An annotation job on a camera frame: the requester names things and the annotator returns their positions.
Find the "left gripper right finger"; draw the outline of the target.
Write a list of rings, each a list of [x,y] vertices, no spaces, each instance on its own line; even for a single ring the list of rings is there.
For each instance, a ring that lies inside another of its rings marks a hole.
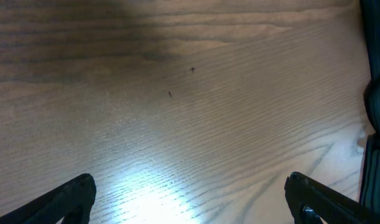
[[[286,179],[285,199],[295,224],[380,223],[380,215],[300,173]]]

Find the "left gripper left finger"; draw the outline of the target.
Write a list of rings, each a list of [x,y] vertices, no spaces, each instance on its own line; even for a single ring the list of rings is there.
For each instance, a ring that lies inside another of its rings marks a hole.
[[[96,197],[92,175],[81,174],[33,201],[0,217],[0,223],[88,224]]]

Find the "black polo shirt with logo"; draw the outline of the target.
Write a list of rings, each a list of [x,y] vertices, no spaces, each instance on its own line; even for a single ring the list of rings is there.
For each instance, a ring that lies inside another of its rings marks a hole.
[[[360,0],[360,6],[371,72],[364,105],[375,133],[366,143],[359,202],[380,215],[380,0]]]

